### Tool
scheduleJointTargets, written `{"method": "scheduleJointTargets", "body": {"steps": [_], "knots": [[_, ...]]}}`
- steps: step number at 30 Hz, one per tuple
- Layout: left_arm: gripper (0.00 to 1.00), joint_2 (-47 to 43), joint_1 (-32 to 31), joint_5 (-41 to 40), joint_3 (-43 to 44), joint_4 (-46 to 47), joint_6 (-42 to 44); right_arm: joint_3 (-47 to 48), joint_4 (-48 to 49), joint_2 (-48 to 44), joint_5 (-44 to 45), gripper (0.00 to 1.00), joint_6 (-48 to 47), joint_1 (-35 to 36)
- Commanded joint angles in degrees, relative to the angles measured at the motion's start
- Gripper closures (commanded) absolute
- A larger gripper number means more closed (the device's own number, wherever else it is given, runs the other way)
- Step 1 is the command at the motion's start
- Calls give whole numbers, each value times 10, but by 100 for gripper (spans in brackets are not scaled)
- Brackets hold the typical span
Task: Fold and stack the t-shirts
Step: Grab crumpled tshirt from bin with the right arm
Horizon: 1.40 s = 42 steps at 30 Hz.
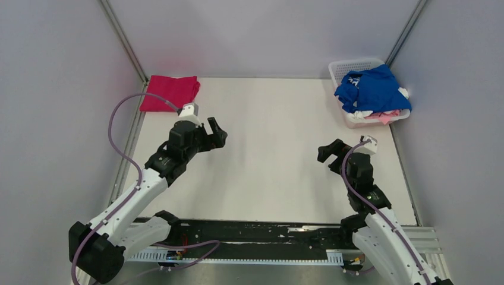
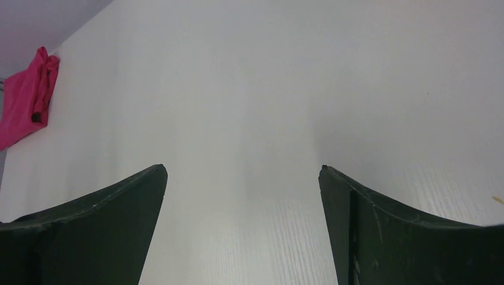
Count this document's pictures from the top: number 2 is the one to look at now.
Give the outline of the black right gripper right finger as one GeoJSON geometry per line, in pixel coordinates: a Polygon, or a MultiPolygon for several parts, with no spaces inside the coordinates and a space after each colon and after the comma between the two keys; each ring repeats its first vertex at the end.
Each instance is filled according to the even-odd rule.
{"type": "Polygon", "coordinates": [[[502,284],[503,226],[435,216],[324,165],[319,187],[339,284],[502,284]]]}

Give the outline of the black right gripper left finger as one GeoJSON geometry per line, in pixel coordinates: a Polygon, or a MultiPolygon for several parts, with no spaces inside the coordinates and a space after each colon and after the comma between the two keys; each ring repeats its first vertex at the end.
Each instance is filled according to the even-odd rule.
{"type": "Polygon", "coordinates": [[[161,164],[1,224],[2,284],[138,284],[163,203],[161,164]]]}

